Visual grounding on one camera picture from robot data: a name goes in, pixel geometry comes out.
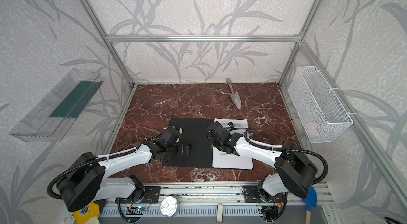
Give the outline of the black folder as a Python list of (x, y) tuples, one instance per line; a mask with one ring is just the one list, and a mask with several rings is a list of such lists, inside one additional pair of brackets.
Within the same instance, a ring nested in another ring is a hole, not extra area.
[(179, 143), (190, 142), (191, 152), (188, 156), (173, 155), (163, 166), (213, 168), (213, 145), (208, 140), (207, 128), (214, 122), (214, 119), (175, 118), (173, 125), (182, 129)]

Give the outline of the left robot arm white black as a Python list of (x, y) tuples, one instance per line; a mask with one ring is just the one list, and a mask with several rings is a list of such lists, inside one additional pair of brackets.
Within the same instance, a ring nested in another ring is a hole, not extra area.
[(47, 187), (50, 197), (63, 200), (69, 212), (76, 212), (93, 201), (127, 198), (137, 188), (135, 178), (112, 178), (113, 174), (155, 160), (167, 162), (171, 157), (187, 156), (189, 141), (182, 141), (182, 129), (167, 128), (158, 138), (142, 141), (137, 147), (108, 155), (82, 154)]

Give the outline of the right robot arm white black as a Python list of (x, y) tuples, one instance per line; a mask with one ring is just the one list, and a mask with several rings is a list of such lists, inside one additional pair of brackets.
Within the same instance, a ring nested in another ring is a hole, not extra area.
[(322, 181), (328, 173), (324, 157), (310, 150), (299, 149), (295, 144), (268, 145), (252, 140), (246, 130), (243, 134), (232, 133), (215, 121), (208, 128), (208, 140), (219, 150), (235, 156), (243, 156), (265, 163), (276, 170), (259, 183), (259, 193), (266, 200), (283, 192), (305, 199), (311, 187)]

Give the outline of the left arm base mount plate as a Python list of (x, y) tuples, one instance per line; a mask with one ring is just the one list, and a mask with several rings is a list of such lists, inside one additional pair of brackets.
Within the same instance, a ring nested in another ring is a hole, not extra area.
[(159, 201), (160, 192), (160, 186), (139, 187), (136, 188), (132, 201), (137, 204), (156, 204)]

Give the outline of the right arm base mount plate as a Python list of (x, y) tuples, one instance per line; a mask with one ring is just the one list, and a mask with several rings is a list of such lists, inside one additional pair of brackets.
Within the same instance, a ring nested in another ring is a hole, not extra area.
[(271, 203), (278, 205), (284, 203), (282, 194), (272, 196), (263, 189), (258, 190), (257, 186), (245, 185), (242, 187), (242, 193), (245, 203)]

